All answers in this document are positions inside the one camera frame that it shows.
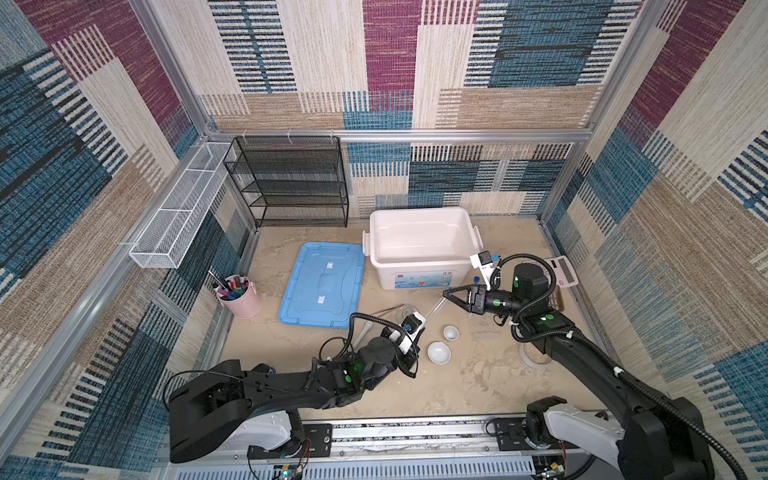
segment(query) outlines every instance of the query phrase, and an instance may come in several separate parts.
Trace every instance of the pink bucket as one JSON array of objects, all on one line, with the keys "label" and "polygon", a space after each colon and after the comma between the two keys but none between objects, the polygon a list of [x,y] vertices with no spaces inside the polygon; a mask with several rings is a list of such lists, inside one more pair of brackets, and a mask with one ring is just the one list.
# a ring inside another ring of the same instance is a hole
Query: pink bucket
[{"label": "pink bucket", "polygon": [[[235,276],[239,275],[228,276],[225,280],[229,282],[234,279]],[[259,298],[259,294],[256,293],[256,287],[253,285],[253,282],[248,280],[247,276],[241,276],[240,281],[248,281],[248,290],[246,290],[240,298],[235,300],[222,300],[218,293],[217,296],[219,302],[230,309],[230,312],[234,313],[235,316],[248,318],[249,316],[256,315],[259,310],[261,310],[261,298]]]}]

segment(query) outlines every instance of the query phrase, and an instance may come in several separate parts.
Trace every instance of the bucket handle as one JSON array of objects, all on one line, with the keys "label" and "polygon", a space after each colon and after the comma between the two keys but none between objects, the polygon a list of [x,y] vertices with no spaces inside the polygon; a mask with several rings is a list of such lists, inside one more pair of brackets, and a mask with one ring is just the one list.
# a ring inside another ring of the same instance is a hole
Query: bucket handle
[{"label": "bucket handle", "polygon": [[482,252],[483,251],[482,238],[480,238],[480,230],[478,230],[476,225],[475,225],[474,231],[475,231],[475,239],[478,241],[478,248],[479,248],[478,251]]},{"label": "bucket handle", "polygon": [[366,257],[371,254],[371,234],[362,232],[362,254]]}]

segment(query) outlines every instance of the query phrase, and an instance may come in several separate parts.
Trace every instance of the black mesh shelf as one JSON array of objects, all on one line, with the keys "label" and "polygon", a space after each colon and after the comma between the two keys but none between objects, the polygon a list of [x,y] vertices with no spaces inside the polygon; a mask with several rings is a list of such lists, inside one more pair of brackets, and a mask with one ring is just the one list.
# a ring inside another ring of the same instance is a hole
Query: black mesh shelf
[{"label": "black mesh shelf", "polygon": [[260,227],[346,227],[349,193],[337,137],[236,137],[224,165]]}]

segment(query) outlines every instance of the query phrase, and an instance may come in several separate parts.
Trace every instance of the white bowl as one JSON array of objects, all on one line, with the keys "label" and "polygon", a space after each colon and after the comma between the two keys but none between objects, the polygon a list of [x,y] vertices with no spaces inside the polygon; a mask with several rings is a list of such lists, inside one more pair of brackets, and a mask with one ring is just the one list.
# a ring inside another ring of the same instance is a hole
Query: white bowl
[{"label": "white bowl", "polygon": [[445,365],[451,359],[451,349],[443,342],[432,342],[427,349],[427,356],[432,363]]},{"label": "white bowl", "polygon": [[442,329],[442,335],[449,342],[456,341],[458,339],[458,329],[453,325],[446,325],[445,328]]}]

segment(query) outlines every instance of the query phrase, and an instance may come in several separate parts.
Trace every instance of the beige tabletop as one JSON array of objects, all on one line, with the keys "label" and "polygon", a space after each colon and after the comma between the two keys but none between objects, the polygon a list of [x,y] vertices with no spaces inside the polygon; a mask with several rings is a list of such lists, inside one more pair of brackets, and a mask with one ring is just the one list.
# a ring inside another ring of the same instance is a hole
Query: beige tabletop
[{"label": "beige tabletop", "polygon": [[[491,253],[502,257],[513,253],[533,253],[550,257],[544,237],[535,219],[497,217],[473,219]],[[306,242],[360,243],[365,222],[350,223],[347,228],[267,227],[261,230],[256,256],[248,277],[256,284],[263,300],[261,311],[248,319],[236,318],[224,346],[222,360],[239,359],[242,368],[251,369],[267,363],[278,372],[308,370],[318,348],[331,336],[346,336],[345,329],[313,328],[281,323],[277,318],[280,301],[288,284],[299,248]],[[513,265],[502,273],[502,288],[511,283]],[[477,270],[470,270],[463,284],[472,283]],[[373,313],[400,303],[410,303],[426,315],[440,300],[442,289],[383,290],[375,267],[366,262],[358,311]],[[563,295],[564,313],[584,333],[589,331],[578,314],[571,295]],[[394,314],[386,317],[394,321]],[[358,320],[356,332],[364,322]],[[445,365],[429,361],[426,349],[431,342],[443,340],[446,325],[459,330],[459,338],[445,342],[451,349],[451,360]],[[369,332],[379,335],[381,327]],[[334,354],[342,342],[335,340],[324,350]],[[470,316],[447,303],[428,325],[419,341],[419,371],[410,379],[398,371],[391,373],[376,389],[341,409],[304,409],[305,419],[352,419],[401,417],[418,415],[470,415],[524,412],[525,406],[546,396],[560,396],[580,409],[603,408],[563,366],[552,363],[549,369],[532,369],[519,355],[508,325],[496,326],[491,315]]]}]

